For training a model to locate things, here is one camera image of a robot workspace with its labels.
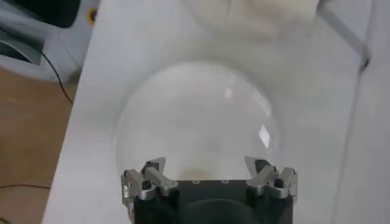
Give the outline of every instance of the black cable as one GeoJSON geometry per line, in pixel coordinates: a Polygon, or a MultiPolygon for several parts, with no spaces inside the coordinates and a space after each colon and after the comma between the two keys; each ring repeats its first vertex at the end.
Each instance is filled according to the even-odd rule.
{"type": "Polygon", "coordinates": [[[73,105],[73,101],[71,100],[70,96],[68,95],[68,93],[66,92],[64,86],[63,86],[63,83],[62,83],[62,80],[61,80],[61,77],[59,75],[59,73],[57,72],[57,70],[55,69],[55,67],[53,66],[53,64],[51,63],[51,61],[47,58],[47,56],[41,51],[39,50],[37,47],[35,47],[34,45],[22,40],[21,38],[15,36],[14,34],[10,33],[8,30],[6,30],[5,28],[1,27],[0,26],[0,30],[2,30],[4,33],[6,33],[7,35],[11,36],[12,38],[18,40],[18,41],[21,41],[23,42],[24,44],[27,44],[28,46],[32,47],[34,50],[38,51],[43,57],[44,59],[49,63],[50,67],[53,69],[54,73],[55,73],[55,76],[57,76],[57,79],[58,79],[58,83],[60,84],[60,87],[61,87],[61,91],[62,93],[64,94],[64,96],[68,99],[69,103],[71,105],[73,105]]]}
{"type": "MultiPolygon", "coordinates": [[[[1,189],[7,189],[7,188],[13,188],[13,187],[32,187],[32,188],[39,188],[39,189],[48,189],[50,190],[50,187],[42,186],[42,185],[35,185],[35,184],[10,184],[10,185],[3,185],[0,186],[1,189]]],[[[0,217],[0,224],[12,224],[11,221],[9,221],[6,218],[0,217]]]]}
{"type": "Polygon", "coordinates": [[[40,188],[40,189],[48,189],[48,190],[50,189],[50,187],[35,185],[35,184],[10,184],[10,185],[0,186],[0,190],[6,188],[13,188],[13,187],[32,187],[32,188],[40,188]]]}

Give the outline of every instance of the white cloth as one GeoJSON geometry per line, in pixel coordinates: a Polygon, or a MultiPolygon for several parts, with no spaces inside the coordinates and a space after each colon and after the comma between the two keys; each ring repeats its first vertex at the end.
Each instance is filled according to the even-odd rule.
{"type": "Polygon", "coordinates": [[[318,0],[185,0],[203,23],[224,33],[275,38],[288,27],[310,22],[318,0]]]}

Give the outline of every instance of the screw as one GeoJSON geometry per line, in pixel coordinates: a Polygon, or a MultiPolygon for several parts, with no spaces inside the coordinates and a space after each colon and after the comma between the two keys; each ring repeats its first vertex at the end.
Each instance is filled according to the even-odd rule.
{"type": "Polygon", "coordinates": [[[274,186],[277,188],[283,188],[285,186],[285,182],[280,178],[276,178],[274,180],[274,186]]]}
{"type": "Polygon", "coordinates": [[[142,182],[142,190],[149,190],[151,188],[152,188],[152,182],[150,182],[149,180],[142,182]]]}

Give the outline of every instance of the clear glass dome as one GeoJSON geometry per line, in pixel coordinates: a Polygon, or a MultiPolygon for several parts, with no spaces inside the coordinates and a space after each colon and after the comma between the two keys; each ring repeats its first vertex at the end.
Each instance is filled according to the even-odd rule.
{"type": "Polygon", "coordinates": [[[244,74],[204,61],[179,63],[129,99],[117,160],[120,172],[165,156],[173,179],[249,179],[244,156],[272,162],[278,139],[271,104],[244,74]]]}

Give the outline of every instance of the white tabletop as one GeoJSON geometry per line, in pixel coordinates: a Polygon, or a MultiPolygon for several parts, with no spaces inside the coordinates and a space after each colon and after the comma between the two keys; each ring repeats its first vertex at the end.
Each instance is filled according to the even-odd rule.
{"type": "Polygon", "coordinates": [[[320,18],[295,35],[266,44],[221,39],[179,0],[103,1],[43,223],[129,222],[113,144],[122,109],[146,77],[199,58],[253,74],[275,111],[278,163],[300,174],[297,222],[329,223],[360,58],[320,18]]]}

